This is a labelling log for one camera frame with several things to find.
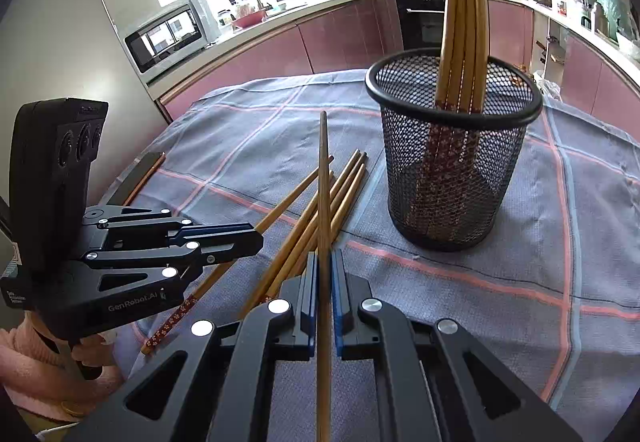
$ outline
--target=sticker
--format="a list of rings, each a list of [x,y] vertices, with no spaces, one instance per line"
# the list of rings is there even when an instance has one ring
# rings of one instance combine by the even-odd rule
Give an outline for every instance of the sticker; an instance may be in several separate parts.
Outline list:
[[[20,249],[18,248],[18,244],[15,241],[12,241],[11,244],[14,246],[14,259],[17,265],[22,265],[22,260],[20,259]]]

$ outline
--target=oven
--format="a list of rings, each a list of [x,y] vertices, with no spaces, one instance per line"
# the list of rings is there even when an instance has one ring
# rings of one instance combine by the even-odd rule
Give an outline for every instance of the oven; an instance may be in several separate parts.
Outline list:
[[[442,45],[444,0],[396,0],[405,50]]]

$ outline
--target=kitchen cabinet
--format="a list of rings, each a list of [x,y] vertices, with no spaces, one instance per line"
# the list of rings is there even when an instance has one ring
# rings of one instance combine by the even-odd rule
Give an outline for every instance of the kitchen cabinet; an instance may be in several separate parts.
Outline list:
[[[529,69],[533,50],[533,10],[489,0],[489,54]]]
[[[176,119],[193,102],[214,89],[257,78],[311,73],[300,31],[293,27],[227,60],[163,105],[171,118]]]
[[[586,44],[569,35],[560,96],[562,101],[591,113],[596,101],[602,59]]]
[[[640,97],[604,62],[591,114],[640,141]]]
[[[373,0],[373,6],[380,30],[383,55],[401,52],[404,46],[396,0]]]
[[[314,73],[369,68],[385,54],[372,0],[350,3],[298,28]]]

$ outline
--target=mesh container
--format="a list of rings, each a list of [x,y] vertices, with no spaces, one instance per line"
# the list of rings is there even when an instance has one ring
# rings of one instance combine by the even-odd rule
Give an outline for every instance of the mesh container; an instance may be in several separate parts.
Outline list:
[[[461,250],[491,230],[542,96],[523,73],[490,57],[482,113],[437,109],[439,55],[421,48],[385,57],[366,84],[382,110],[394,225],[422,247]]]

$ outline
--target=wooden chopstick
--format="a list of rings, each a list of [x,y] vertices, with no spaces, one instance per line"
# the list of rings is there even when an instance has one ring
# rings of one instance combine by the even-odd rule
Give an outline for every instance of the wooden chopstick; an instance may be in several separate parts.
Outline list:
[[[340,188],[340,191],[333,197],[331,201],[332,227],[334,223],[333,221],[334,217],[338,213],[338,210],[340,209],[340,205],[342,204],[343,200],[347,196],[348,190],[353,184],[353,179],[358,174],[358,170],[360,170],[361,167],[364,167],[364,162],[366,159],[367,159],[367,154],[366,152],[364,152],[360,156],[360,159],[356,162],[356,165],[354,165],[353,170],[349,174],[349,177],[345,181],[344,185]],[[317,247],[318,247],[318,235],[314,234],[305,245],[305,248],[303,248],[302,253],[300,253],[300,256],[298,257],[298,260],[295,262],[294,265],[291,266],[289,273],[286,275],[286,279],[299,276],[300,274],[302,274],[303,270],[306,267],[306,258],[308,253],[316,250]]]
[[[456,27],[453,36],[453,55],[451,58],[451,76],[447,89],[446,109],[458,110],[460,97],[460,81],[465,59],[465,30],[466,30],[466,0],[456,0]]]
[[[316,207],[318,206],[318,191],[313,195],[311,201],[307,204],[305,210],[300,215],[300,219],[295,224],[293,229],[287,234],[282,246],[271,260],[271,263],[267,270],[264,272],[260,281],[256,285],[253,293],[249,297],[249,299],[244,303],[242,310],[239,314],[239,319],[244,319],[244,317],[260,302],[265,291],[270,287],[274,278],[276,278],[278,272],[282,268],[282,264],[287,261],[287,257],[291,253],[293,247],[295,247],[296,242],[300,238],[300,235],[303,234],[304,230],[308,226],[311,221],[314,213],[316,212]]]
[[[331,243],[335,241],[340,233],[340,229],[342,228],[342,224],[349,214],[349,209],[351,208],[351,204],[353,200],[355,200],[356,194],[358,193],[358,189],[360,189],[360,184],[362,183],[362,179],[364,178],[364,174],[366,173],[364,164],[360,165],[360,169],[358,169],[358,173],[355,176],[355,179],[351,183],[347,194],[344,197],[344,200],[340,203],[340,207],[338,207],[335,216],[331,220]]]
[[[481,113],[486,91],[486,69],[489,58],[489,11],[487,0],[476,0],[476,64],[471,112]]]
[[[357,170],[359,164],[364,162],[364,159],[367,157],[366,153],[360,154],[352,158],[356,160],[355,163],[352,163],[351,160],[345,166],[342,173],[336,180],[335,184],[331,187],[331,191],[329,192],[329,197],[331,199],[331,213],[333,216],[334,206],[337,209],[340,201],[347,192],[349,185],[351,184],[351,180],[355,176],[355,171]],[[316,245],[318,244],[318,213],[311,219],[309,225],[306,227],[305,232],[303,232],[302,236],[298,240],[298,242],[294,245],[294,248],[291,250],[289,257],[285,260],[282,268],[276,275],[276,277],[271,282],[270,287],[264,295],[262,300],[273,299],[278,295],[280,290],[280,285],[286,279],[292,277],[292,274],[295,272],[298,263],[302,260],[302,263],[306,263],[306,256],[308,252],[316,249]]]
[[[460,90],[459,113],[469,113],[476,64],[476,0],[466,0],[465,69]]]
[[[435,101],[436,107],[440,109],[444,109],[449,91],[453,39],[456,28],[456,0],[445,0],[444,11],[444,31],[440,51],[440,64],[438,66],[438,83],[436,85]]]
[[[329,162],[334,159],[334,156],[325,158],[325,163],[327,166]],[[278,205],[276,205],[270,212],[261,219],[260,222],[255,226],[255,230],[263,234],[273,222],[276,221],[284,211],[297,199],[297,197],[302,194],[302,192],[310,186],[311,182],[313,182],[316,177],[319,175],[319,168],[316,168],[308,177],[302,180],[296,187],[291,191]],[[183,301],[183,303],[174,311],[171,316],[162,324],[162,326],[156,330],[151,337],[143,343],[140,348],[140,352],[142,354],[148,355],[156,346],[166,337],[166,335],[180,322],[188,312],[193,308],[193,306],[204,296],[207,291],[226,273],[227,270],[236,262],[236,260],[228,261],[226,263],[220,263],[213,269],[213,272],[209,274],[194,290],[191,295]]]
[[[318,330],[316,333],[316,441],[331,441],[331,248],[328,136],[326,112],[320,113],[318,173]]]

